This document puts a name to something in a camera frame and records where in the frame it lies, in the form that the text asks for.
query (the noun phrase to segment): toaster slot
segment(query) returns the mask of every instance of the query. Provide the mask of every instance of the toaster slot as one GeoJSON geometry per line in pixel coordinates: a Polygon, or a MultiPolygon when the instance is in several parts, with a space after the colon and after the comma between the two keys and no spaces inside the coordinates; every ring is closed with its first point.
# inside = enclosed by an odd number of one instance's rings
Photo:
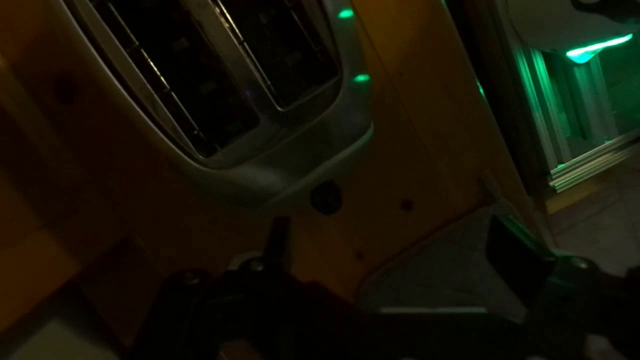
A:
{"type": "Polygon", "coordinates": [[[260,123],[180,0],[99,0],[94,6],[200,156],[213,156],[260,123]]]}
{"type": "Polygon", "coordinates": [[[335,52],[302,0],[218,0],[218,6],[281,108],[338,77],[335,52]]]}

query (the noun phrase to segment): appliance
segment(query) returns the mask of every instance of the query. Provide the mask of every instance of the appliance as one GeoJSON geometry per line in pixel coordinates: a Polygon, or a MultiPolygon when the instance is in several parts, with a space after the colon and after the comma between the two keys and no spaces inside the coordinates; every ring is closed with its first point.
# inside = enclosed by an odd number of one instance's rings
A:
{"type": "Polygon", "coordinates": [[[531,191],[564,191],[640,149],[636,0],[448,0],[448,9],[531,191]]]}
{"type": "Polygon", "coordinates": [[[373,135],[348,0],[53,0],[67,36],[187,173],[245,206],[329,179],[373,135]]]}

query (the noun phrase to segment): wooden surface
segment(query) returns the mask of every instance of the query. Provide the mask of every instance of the wooden surface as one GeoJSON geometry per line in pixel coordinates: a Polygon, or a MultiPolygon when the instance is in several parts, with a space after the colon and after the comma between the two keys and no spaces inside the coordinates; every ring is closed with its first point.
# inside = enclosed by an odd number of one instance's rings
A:
{"type": "Polygon", "coordinates": [[[0,57],[0,332],[123,234],[0,57]]]}
{"type": "MultiPolygon", "coordinates": [[[[536,224],[442,1],[354,6],[375,77],[377,139],[338,178],[341,214],[321,216],[306,206],[290,212],[294,271],[346,297],[393,256],[494,195],[536,224]]],[[[262,247],[273,214],[218,203],[158,156],[96,85],[44,1],[0,3],[0,52],[133,234],[82,277],[124,339],[137,332],[167,271],[187,265],[222,271],[236,253],[262,247]]]]}

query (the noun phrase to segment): toaster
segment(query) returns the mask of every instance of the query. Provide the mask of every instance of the toaster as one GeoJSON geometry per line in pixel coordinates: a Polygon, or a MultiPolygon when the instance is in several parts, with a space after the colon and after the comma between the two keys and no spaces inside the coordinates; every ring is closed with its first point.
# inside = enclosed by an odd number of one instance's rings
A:
{"type": "Polygon", "coordinates": [[[100,85],[220,198],[297,198],[373,137],[371,75],[346,0],[51,1],[100,85]]]}

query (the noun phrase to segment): chrome toaster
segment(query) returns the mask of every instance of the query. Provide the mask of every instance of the chrome toaster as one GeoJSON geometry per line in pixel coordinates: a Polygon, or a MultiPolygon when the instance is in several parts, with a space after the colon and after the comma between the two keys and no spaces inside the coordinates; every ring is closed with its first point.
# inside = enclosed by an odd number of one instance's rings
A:
{"type": "Polygon", "coordinates": [[[373,135],[348,0],[51,0],[110,93],[190,178],[270,206],[373,135]]]}

